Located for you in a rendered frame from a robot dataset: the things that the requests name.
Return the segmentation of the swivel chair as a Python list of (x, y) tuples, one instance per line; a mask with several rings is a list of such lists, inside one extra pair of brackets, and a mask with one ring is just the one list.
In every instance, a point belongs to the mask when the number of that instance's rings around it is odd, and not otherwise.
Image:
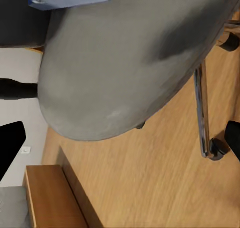
[(110, 0), (41, 11), (0, 0), (0, 48), (44, 46), (37, 83), (0, 78), (0, 100), (37, 98), (48, 125), (75, 141), (141, 129), (193, 76), (200, 149), (209, 139), (206, 55), (240, 46), (240, 0)]

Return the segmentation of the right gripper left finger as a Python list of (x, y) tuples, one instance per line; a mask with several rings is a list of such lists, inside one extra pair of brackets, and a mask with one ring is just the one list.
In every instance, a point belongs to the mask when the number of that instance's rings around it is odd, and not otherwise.
[(22, 121), (0, 126), (0, 181), (26, 140)]

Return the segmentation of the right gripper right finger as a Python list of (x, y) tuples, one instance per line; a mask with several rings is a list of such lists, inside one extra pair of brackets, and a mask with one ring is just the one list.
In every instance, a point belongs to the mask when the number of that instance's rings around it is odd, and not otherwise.
[(240, 161), (240, 123), (231, 120), (228, 121), (224, 138)]

